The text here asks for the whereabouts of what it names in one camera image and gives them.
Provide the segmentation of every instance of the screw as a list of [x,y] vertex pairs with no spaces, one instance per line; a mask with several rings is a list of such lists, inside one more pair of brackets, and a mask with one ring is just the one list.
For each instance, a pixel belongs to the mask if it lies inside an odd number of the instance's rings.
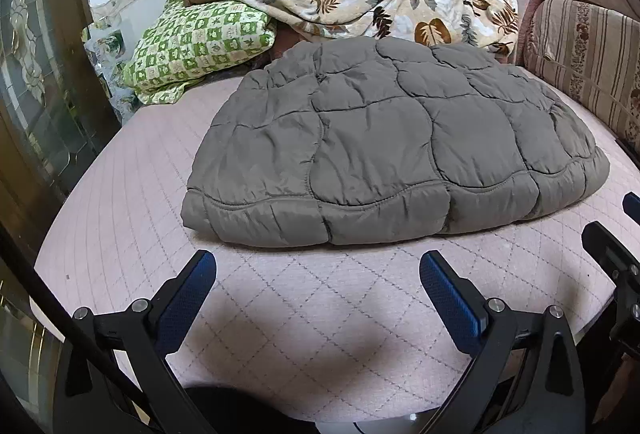
[[149,307],[149,302],[147,302],[145,299],[135,300],[131,305],[132,311],[135,311],[136,313],[142,313],[142,311],[144,311],[148,307]]
[[491,299],[489,300],[489,309],[495,311],[496,313],[500,313],[504,311],[505,304],[500,299]]
[[87,316],[88,313],[89,313],[89,308],[84,308],[84,307],[78,308],[74,313],[74,318],[76,320],[82,320],[85,316]]
[[549,306],[549,313],[557,319],[561,319],[564,316],[564,311],[562,311],[560,306]]

